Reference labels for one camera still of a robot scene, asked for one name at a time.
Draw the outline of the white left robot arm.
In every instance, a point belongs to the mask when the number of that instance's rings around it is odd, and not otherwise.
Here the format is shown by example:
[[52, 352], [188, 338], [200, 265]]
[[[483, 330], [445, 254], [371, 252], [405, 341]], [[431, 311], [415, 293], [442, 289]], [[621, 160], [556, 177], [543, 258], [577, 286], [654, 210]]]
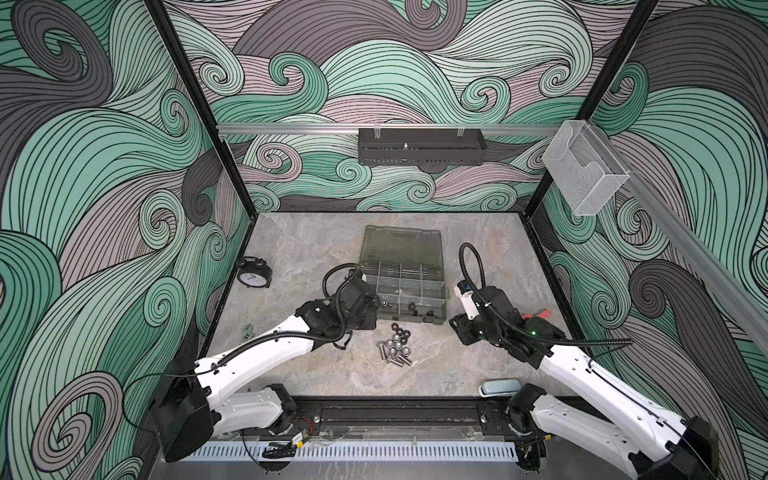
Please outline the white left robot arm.
[[150, 397], [149, 416], [167, 462], [182, 460], [212, 437], [243, 429], [287, 431], [297, 408], [277, 383], [245, 387], [277, 366], [355, 330], [376, 327], [381, 300], [365, 277], [342, 282], [327, 299], [305, 302], [283, 322], [245, 343], [196, 360], [171, 361]]

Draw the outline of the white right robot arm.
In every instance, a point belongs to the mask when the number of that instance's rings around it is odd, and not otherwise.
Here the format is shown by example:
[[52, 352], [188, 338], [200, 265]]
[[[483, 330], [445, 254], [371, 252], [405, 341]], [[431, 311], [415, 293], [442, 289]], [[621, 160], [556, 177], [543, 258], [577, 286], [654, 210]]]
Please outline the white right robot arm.
[[450, 325], [466, 346], [484, 340], [577, 393], [595, 414], [567, 405], [545, 389], [523, 384], [505, 407], [511, 430], [532, 438], [517, 445], [518, 464], [536, 470], [548, 435], [567, 440], [631, 479], [715, 479], [719, 439], [703, 418], [683, 418], [610, 373], [545, 314], [523, 316], [493, 286], [455, 287], [463, 313]]

